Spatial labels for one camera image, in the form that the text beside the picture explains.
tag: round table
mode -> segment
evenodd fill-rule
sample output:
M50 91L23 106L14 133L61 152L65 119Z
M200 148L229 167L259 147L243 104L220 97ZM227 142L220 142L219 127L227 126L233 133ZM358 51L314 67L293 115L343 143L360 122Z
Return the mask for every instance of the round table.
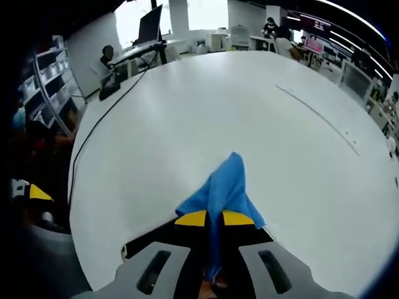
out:
M139 76L88 105L72 161ZM243 157L247 194L272 236L317 283L360 295L398 239L398 161L338 86L270 52L207 54L151 69L96 127L76 163L70 214L91 287L110 283L122 246L175 217L232 151Z

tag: blue towel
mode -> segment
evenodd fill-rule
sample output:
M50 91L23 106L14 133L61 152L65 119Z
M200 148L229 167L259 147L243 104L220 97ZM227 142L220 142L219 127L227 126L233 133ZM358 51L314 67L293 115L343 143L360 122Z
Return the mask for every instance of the blue towel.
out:
M205 277L213 282L221 268L218 219L222 211L242 213L254 221L256 228L265 225L262 216L245 193L244 162L239 154L231 153L230 157L211 173L205 184L180 204L176 214L181 217L200 210L207 210L209 215L210 261Z

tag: window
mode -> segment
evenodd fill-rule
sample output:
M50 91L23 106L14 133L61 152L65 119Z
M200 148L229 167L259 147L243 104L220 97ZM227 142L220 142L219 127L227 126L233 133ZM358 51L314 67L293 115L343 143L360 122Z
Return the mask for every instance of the window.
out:
M161 34L171 33L169 0L157 0L158 5L163 4L161 15ZM140 19L151 11L150 0L137 0L124 2L115 11L117 18L117 32L119 43L123 49L130 47L138 38Z
M228 28L227 0L187 0L190 30Z
M294 42L299 44L301 42L300 38L304 35L304 31L292 30L292 32L294 33L294 38L293 38Z

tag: computer monitor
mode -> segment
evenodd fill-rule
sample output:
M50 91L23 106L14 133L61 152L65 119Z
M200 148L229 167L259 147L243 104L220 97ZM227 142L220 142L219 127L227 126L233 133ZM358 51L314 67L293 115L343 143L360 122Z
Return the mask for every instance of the computer monitor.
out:
M327 47L327 46L325 45L323 49L324 49L324 52L326 52L327 54L336 56L336 53L335 53L334 50L331 49L330 47Z
M347 56L345 56L344 54L341 54L340 52L338 52L338 58L339 58L340 60L343 60L343 59L346 59Z
M162 4L154 8L140 20L137 44L148 44L158 42L160 34Z

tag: yellow tape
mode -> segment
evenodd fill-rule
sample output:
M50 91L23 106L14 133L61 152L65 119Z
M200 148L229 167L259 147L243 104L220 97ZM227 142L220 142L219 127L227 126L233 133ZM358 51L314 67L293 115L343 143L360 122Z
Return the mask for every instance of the yellow tape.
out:
M29 193L29 198L39 198L44 199L46 201L54 201L53 198L44 193L41 189L39 189L36 185L31 184L31 191Z
M187 226L205 226L206 210L197 211L181 216L175 224Z
M254 221L242 213L223 211L223 219L225 225L247 225L254 224Z

